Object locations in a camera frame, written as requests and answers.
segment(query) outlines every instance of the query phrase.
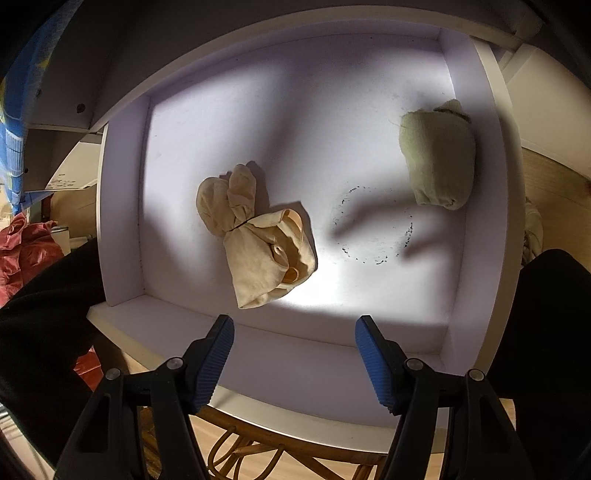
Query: white wall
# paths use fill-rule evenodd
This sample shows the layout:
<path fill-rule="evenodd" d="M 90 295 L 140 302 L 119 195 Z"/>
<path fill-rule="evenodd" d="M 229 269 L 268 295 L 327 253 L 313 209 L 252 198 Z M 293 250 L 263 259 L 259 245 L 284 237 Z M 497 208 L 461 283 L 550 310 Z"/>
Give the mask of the white wall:
<path fill-rule="evenodd" d="M 503 69 L 521 145 L 591 179 L 591 90 L 538 48 Z"/>

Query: red bag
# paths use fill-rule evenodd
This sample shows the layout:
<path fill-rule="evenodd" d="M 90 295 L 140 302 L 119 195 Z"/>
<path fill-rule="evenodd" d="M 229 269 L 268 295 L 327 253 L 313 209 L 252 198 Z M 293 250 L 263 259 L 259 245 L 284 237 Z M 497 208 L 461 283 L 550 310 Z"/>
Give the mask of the red bag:
<path fill-rule="evenodd" d="M 19 213 L 0 231 L 0 307 L 39 272 L 64 256 L 51 237 L 57 222 L 27 223 Z"/>

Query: white shelf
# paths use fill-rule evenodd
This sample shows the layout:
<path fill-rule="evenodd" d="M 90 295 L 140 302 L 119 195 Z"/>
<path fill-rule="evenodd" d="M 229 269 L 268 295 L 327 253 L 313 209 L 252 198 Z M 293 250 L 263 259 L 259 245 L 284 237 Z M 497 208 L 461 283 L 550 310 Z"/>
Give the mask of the white shelf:
<path fill-rule="evenodd" d="M 89 317 L 154 362 L 229 313 L 238 326 L 221 386 L 309 416 L 392 428 L 354 347 L 355 320 L 371 314 L 408 354 L 463 374 L 488 368 L 511 307 L 523 185 L 499 78 L 490 48 L 464 34 L 362 18 L 239 40 L 153 79 L 103 135 L 108 306 Z M 398 148 L 400 116 L 454 96 L 479 146 L 474 191 L 456 212 L 418 207 Z M 221 240 L 194 202 L 204 178 L 249 161 L 271 210 L 306 214 L 318 270 L 280 301 L 238 310 Z"/>

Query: green cloth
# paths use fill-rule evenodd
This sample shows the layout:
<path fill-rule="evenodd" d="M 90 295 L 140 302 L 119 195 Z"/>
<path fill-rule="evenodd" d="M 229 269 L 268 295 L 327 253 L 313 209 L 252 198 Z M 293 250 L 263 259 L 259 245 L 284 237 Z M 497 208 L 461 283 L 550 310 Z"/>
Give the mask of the green cloth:
<path fill-rule="evenodd" d="M 404 115 L 399 142 L 419 205 L 458 210 L 466 204 L 474 183 L 476 142 L 458 100 L 432 112 Z"/>

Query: beige fabric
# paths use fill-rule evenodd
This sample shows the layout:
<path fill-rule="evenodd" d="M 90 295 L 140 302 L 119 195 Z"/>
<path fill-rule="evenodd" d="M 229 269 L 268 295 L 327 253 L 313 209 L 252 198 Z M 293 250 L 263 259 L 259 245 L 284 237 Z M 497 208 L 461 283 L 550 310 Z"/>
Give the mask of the beige fabric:
<path fill-rule="evenodd" d="M 230 181 L 205 179 L 197 211 L 207 229 L 223 237 L 238 307 L 251 309 L 289 293 L 316 267 L 300 215 L 290 209 L 255 213 L 256 180 L 236 165 Z"/>

